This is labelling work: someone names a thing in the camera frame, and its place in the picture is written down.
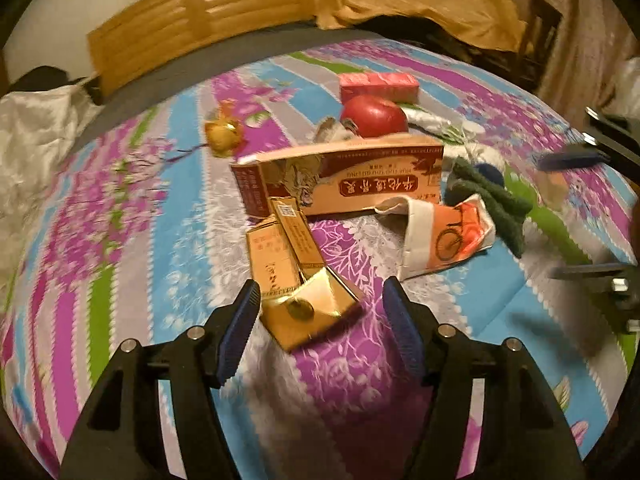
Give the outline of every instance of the cardboard box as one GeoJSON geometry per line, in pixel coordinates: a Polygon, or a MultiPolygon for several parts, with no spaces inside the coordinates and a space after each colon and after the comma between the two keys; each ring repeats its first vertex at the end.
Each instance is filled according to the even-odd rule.
{"type": "Polygon", "coordinates": [[[404,194],[440,202],[442,143],[425,135],[328,142],[244,156],[231,169],[246,213],[271,214],[270,197],[293,197],[306,215],[372,209],[404,194]]]}
{"type": "Polygon", "coordinates": [[[340,101],[345,104],[356,95],[370,94],[389,99],[396,103],[418,103],[420,85],[411,74],[388,73],[346,73],[340,80],[340,101]]]}
{"type": "Polygon", "coordinates": [[[275,216],[247,231],[246,246],[251,276],[260,285],[263,300],[290,294],[302,284],[289,241],[275,216]]]}
{"type": "Polygon", "coordinates": [[[298,269],[306,280],[324,267],[324,258],[311,234],[305,216],[298,209],[296,199],[271,198],[271,208],[282,225],[298,269]]]}

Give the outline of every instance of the blue stripe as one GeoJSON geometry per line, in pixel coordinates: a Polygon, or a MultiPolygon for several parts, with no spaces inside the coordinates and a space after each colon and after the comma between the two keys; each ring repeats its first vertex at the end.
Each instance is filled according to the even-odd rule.
{"type": "Polygon", "coordinates": [[[289,100],[289,104],[306,116],[312,123],[319,123],[327,116],[340,117],[342,105],[320,85],[312,83],[268,60],[248,65],[246,69],[262,80],[275,79],[281,82],[290,82],[291,86],[298,90],[289,100]]]}
{"type": "Polygon", "coordinates": [[[12,396],[14,404],[22,409],[22,416],[27,424],[33,421],[33,412],[26,398],[26,371],[27,371],[27,354],[26,354],[27,338],[24,336],[24,309],[15,320],[14,326],[14,346],[15,356],[18,364],[18,381],[12,388],[12,396]]]}
{"type": "Polygon", "coordinates": [[[502,314],[477,338],[500,344],[510,336],[519,338],[527,346],[551,388],[563,376],[569,377],[571,397],[564,416],[569,424],[588,417],[589,429],[579,447],[580,455],[584,457],[604,431],[607,414],[582,356],[528,286],[516,293],[502,314]]]}
{"type": "MultiPolygon", "coordinates": [[[[375,70],[376,72],[392,72],[393,70],[400,70],[401,72],[407,72],[406,68],[398,67],[393,63],[391,63],[390,61],[388,62],[388,65],[385,66],[385,65],[380,65],[379,63],[373,62],[372,60],[367,59],[366,57],[351,57],[351,56],[347,56],[342,52],[336,52],[335,57],[342,59],[344,61],[348,61],[354,65],[365,66],[367,68],[375,70]]],[[[420,88],[422,90],[424,90],[425,92],[427,92],[427,94],[429,94],[431,97],[436,99],[436,101],[441,102],[447,108],[456,110],[459,106],[462,105],[462,101],[460,100],[460,98],[457,95],[455,95],[453,92],[447,90],[441,85],[438,85],[434,82],[428,81],[427,79],[420,77],[419,75],[417,75],[417,73],[413,71],[412,71],[412,75],[418,80],[418,82],[420,83],[420,88]]]]}
{"type": "Polygon", "coordinates": [[[611,185],[624,201],[626,208],[631,209],[636,203],[638,197],[636,197],[636,194],[633,192],[629,184],[627,184],[625,179],[612,167],[603,164],[602,169],[604,170],[604,174],[611,185]]]}
{"type": "Polygon", "coordinates": [[[587,231],[590,231],[598,240],[600,240],[602,244],[605,247],[607,247],[609,251],[611,251],[614,254],[614,256],[617,259],[619,259],[621,262],[626,264],[630,264],[632,262],[628,254],[626,254],[625,251],[623,251],[622,249],[617,247],[616,244],[613,243],[613,241],[611,240],[611,237],[609,236],[607,231],[604,229],[604,225],[602,225],[600,221],[593,221],[593,220],[587,219],[584,222],[584,227],[587,229],[587,231]]]}
{"type": "MultiPolygon", "coordinates": [[[[177,148],[187,149],[201,142],[196,92],[197,88],[190,88],[178,94],[172,106],[167,137],[176,141],[177,148]]],[[[210,279],[209,259],[206,254],[196,257],[194,253],[194,244],[206,247],[200,155],[190,156],[168,167],[162,179],[169,184],[152,241],[153,342],[174,339],[191,324],[203,323],[214,308],[208,300],[214,286],[210,279]]],[[[170,415],[173,416],[170,389],[165,384],[162,389],[168,396],[170,415]]],[[[231,398],[221,398],[217,391],[212,392],[220,424],[241,477],[245,480],[266,479],[257,435],[242,388],[238,391],[231,398]]]]}
{"type": "Polygon", "coordinates": [[[525,283],[522,270],[499,239],[489,250],[440,274],[449,283],[473,334],[497,317],[525,283]]]}

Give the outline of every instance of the wooden headboard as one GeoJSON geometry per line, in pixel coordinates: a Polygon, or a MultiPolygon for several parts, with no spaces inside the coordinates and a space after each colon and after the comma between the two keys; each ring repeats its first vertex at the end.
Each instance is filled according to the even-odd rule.
{"type": "Polygon", "coordinates": [[[89,33],[89,49],[107,96],[215,41],[313,16],[314,0],[140,0],[89,33]]]}

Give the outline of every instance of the green sock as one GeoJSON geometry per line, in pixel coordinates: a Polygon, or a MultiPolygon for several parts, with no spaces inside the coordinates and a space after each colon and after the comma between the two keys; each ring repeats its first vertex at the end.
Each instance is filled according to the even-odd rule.
{"type": "Polygon", "coordinates": [[[502,186],[491,182],[461,156],[455,160],[451,173],[462,180],[474,182],[487,190],[508,214],[517,219],[522,219],[523,222],[531,209],[533,209],[533,204],[523,198],[513,196],[502,186]]]}

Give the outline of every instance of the white cloth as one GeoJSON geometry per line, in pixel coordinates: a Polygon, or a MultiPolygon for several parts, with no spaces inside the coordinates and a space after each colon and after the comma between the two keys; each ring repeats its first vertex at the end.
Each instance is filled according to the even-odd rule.
{"type": "MultiPolygon", "coordinates": [[[[477,251],[488,249],[495,242],[495,224],[484,206],[480,195],[474,194],[464,202],[474,204],[478,208],[480,225],[485,232],[484,238],[477,251]]],[[[428,268],[431,260],[431,251],[434,244],[433,220],[435,206],[430,202],[416,200],[404,195],[387,198],[375,207],[375,211],[381,215],[399,214],[408,215],[408,223],[404,232],[404,247],[402,259],[398,265],[398,280],[405,280],[420,274],[440,269],[428,268]]]]}
{"type": "Polygon", "coordinates": [[[451,171],[453,162],[459,157],[463,157],[471,164],[475,165],[480,162],[486,162],[498,168],[502,174],[506,168],[504,158],[498,150],[491,146],[478,144],[477,142],[468,142],[462,144],[445,144],[444,156],[442,158],[442,171],[451,171]]]}
{"type": "Polygon", "coordinates": [[[473,121],[464,120],[454,124],[452,121],[427,110],[402,105],[401,108],[409,124],[420,126],[431,135],[449,142],[464,144],[473,141],[477,136],[484,135],[484,126],[473,121]]]}
{"type": "Polygon", "coordinates": [[[99,110],[81,85],[0,99],[0,298],[54,172],[99,110]]]}

